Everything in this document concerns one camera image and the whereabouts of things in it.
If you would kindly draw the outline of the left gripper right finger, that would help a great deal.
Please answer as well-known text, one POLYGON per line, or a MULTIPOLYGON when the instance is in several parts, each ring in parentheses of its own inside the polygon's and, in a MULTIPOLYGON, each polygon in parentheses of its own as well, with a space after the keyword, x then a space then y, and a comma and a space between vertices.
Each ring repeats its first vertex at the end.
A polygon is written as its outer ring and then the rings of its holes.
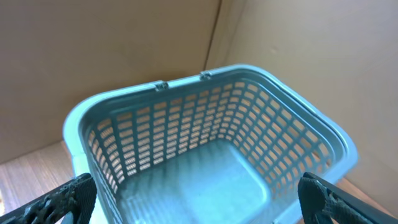
POLYGON ((311 172, 304 173, 298 182, 298 199, 305 223, 397 224, 396 218, 311 172))

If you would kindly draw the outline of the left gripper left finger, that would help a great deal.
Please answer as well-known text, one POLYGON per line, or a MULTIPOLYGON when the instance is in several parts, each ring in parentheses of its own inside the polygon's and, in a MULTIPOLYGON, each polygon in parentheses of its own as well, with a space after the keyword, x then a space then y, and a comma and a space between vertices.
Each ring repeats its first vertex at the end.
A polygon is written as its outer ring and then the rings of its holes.
POLYGON ((2 224, 89 224, 97 188, 91 174, 84 173, 35 200, 3 215, 2 224))

